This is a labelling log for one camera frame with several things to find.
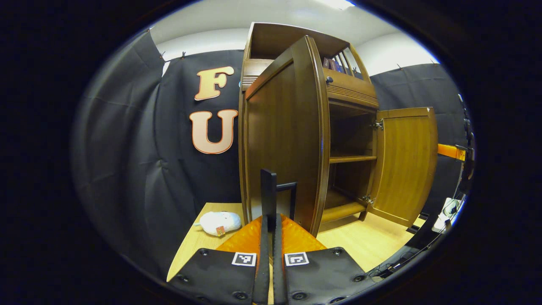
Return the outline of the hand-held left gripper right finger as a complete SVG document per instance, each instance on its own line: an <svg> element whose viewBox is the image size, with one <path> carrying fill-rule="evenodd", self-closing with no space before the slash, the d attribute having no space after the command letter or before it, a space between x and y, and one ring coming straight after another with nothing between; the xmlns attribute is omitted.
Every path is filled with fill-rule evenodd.
<svg viewBox="0 0 542 305"><path fill-rule="evenodd" d="M276 305L331 305L375 284L346 249L324 247L281 214L276 216L273 257Z"/></svg>

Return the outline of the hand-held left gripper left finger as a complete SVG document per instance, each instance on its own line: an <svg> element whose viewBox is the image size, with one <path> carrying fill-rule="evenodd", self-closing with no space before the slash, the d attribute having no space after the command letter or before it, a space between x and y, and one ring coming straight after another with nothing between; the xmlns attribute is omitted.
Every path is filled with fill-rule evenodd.
<svg viewBox="0 0 542 305"><path fill-rule="evenodd" d="M255 252L200 248L169 281L200 305L266 305L270 286L268 236L272 218L256 223Z"/></svg>

